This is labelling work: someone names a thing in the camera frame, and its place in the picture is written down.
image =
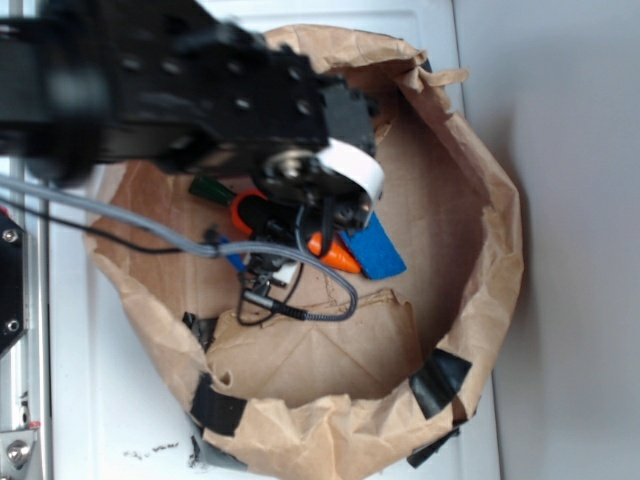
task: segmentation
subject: white wall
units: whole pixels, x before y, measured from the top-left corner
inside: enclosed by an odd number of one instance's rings
[[[524,200],[504,480],[640,478],[640,2],[454,4],[467,116]]]

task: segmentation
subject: wire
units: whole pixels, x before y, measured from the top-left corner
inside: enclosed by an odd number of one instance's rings
[[[30,215],[35,215],[36,217],[42,218],[44,220],[47,220],[49,222],[54,222],[54,223],[59,223],[60,225],[64,225],[65,227],[70,227],[70,228],[74,228],[76,230],[81,230],[85,233],[88,233],[90,235],[95,235],[97,237],[102,237],[105,238],[111,242],[117,243],[119,245],[122,245],[124,247],[127,247],[130,250],[133,250],[135,252],[138,253],[142,253],[145,255],[166,255],[166,254],[172,254],[172,253],[184,253],[184,251],[175,248],[175,247],[171,247],[171,248],[149,248],[149,247],[143,247],[142,245],[138,245],[136,243],[130,242],[129,240],[125,240],[122,237],[118,237],[117,235],[114,235],[113,233],[107,232],[106,230],[101,230],[99,228],[95,228],[95,227],[88,227],[86,225],[82,225],[80,223],[76,223],[73,222],[71,220],[67,220],[64,218],[60,218],[60,217],[56,217],[54,215],[50,215],[48,213],[44,213],[44,212],[39,212],[33,208],[29,208],[25,205],[21,205],[18,202],[14,202],[12,200],[9,200],[5,197],[0,197],[0,203],[6,204],[6,205],[10,205],[13,208],[17,208],[19,210],[22,210],[23,212],[26,212]]]
[[[296,246],[298,250],[301,252],[306,252],[307,247],[305,247],[304,239],[302,237],[302,224],[304,223],[304,219],[307,216],[307,206],[305,204],[300,205],[298,209],[298,214],[296,215],[296,224],[295,224],[295,236],[296,236]]]
[[[323,315],[305,313],[305,320],[317,320],[328,322],[339,322],[347,320],[356,311],[358,306],[358,293],[347,280],[332,270],[330,267],[321,263],[317,258],[312,255],[299,251],[295,248],[286,247],[284,245],[271,244],[267,242],[233,242],[221,245],[207,245],[200,244],[186,238],[175,230],[162,225],[159,222],[151,220],[137,213],[131,212],[124,208],[116,207],[95,200],[78,197],[59,190],[55,190],[43,185],[36,185],[31,183],[25,183],[19,179],[9,177],[7,175],[0,174],[0,187],[14,190],[16,192],[23,193],[25,195],[32,195],[43,200],[48,200],[54,203],[60,203],[68,205],[81,210],[97,213],[105,217],[112,218],[119,222],[131,225],[136,228],[140,228],[147,231],[158,238],[165,240],[167,243],[174,245],[177,249],[182,250],[193,255],[217,258],[221,256],[229,256],[243,253],[264,253],[279,255],[290,260],[302,262],[307,265],[311,265],[315,269],[321,271],[331,279],[333,279],[340,287],[342,287],[349,295],[349,306],[347,309],[338,315]]]
[[[291,288],[289,289],[289,292],[287,293],[287,296],[284,297],[284,300],[282,300],[282,303],[284,303],[285,305],[289,303],[289,301],[291,300],[291,297],[293,297],[293,294],[296,292],[296,290],[298,289],[298,286],[300,285],[300,280],[302,279],[302,272],[304,270],[304,263],[300,264],[300,268],[298,269],[298,274],[296,275],[296,279],[293,282],[293,285],[291,285]],[[244,284],[246,282],[245,279],[243,279],[242,277],[244,277],[244,272],[240,274],[241,275],[241,280],[240,283],[243,286],[243,292],[244,292]],[[242,306],[244,304],[244,295],[243,292],[240,293],[240,300],[238,302],[238,308],[236,309],[236,319],[238,320],[238,323],[244,327],[257,327],[258,325],[263,325],[265,323],[267,323],[269,320],[271,320],[273,317],[276,316],[276,312],[271,312],[268,315],[266,315],[265,317],[261,318],[260,320],[256,320],[255,322],[247,322],[242,318]]]
[[[318,258],[324,257],[331,249],[331,241],[333,239],[333,209],[335,207],[335,198],[326,197],[322,202],[322,247]]]

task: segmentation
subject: screw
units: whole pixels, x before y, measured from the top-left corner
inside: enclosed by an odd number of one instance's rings
[[[296,107],[298,107],[298,111],[303,115],[311,115],[311,105],[306,100],[298,100],[296,103]]]
[[[22,440],[16,440],[7,448],[7,458],[16,468],[21,468],[29,459],[31,447]]]
[[[251,102],[247,98],[238,97],[236,98],[236,107],[238,108],[238,110],[248,112],[249,110],[251,110]]]
[[[18,243],[20,241],[20,234],[17,230],[5,230],[2,232],[2,239],[7,243]]]
[[[140,60],[131,56],[124,57],[120,65],[122,65],[122,68],[124,68],[125,70],[129,70],[130,72],[139,72],[140,70],[142,70],[142,64],[140,63]]]
[[[7,331],[11,333],[16,333],[20,329],[20,322],[18,322],[16,319],[13,319],[5,323],[4,326],[7,329]]]
[[[180,70],[180,65],[172,60],[165,60],[164,62],[162,62],[162,70],[164,70],[165,73],[168,73],[169,75],[180,75],[180,73],[182,73],[182,70]]]

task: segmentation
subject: crumpled paper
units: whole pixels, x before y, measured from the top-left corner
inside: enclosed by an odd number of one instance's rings
[[[426,52],[366,32],[293,26],[268,40],[378,98],[377,158],[386,181],[377,213],[408,271],[375,282],[346,275],[361,306],[340,325],[276,318],[243,328],[234,318],[239,287],[224,260],[144,256],[92,237],[87,248],[186,411],[202,372],[216,390],[250,399],[235,435],[205,430],[207,442],[265,475],[362,479],[473,416],[520,289],[518,192],[464,118],[448,111],[445,86],[465,71],[430,74],[420,67]],[[241,239],[228,212],[186,194],[190,181],[130,162],[109,168],[102,197],[194,239],[213,224]],[[94,225],[163,246],[105,218]],[[293,303],[336,311],[346,300],[308,271]],[[220,317],[208,352],[182,324],[184,311]],[[436,346],[472,368],[459,401],[426,420],[406,377]]]

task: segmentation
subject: blue block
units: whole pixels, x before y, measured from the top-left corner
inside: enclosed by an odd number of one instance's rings
[[[407,269],[375,213],[365,230],[353,235],[341,232],[340,237],[365,275],[372,280],[393,277]]]

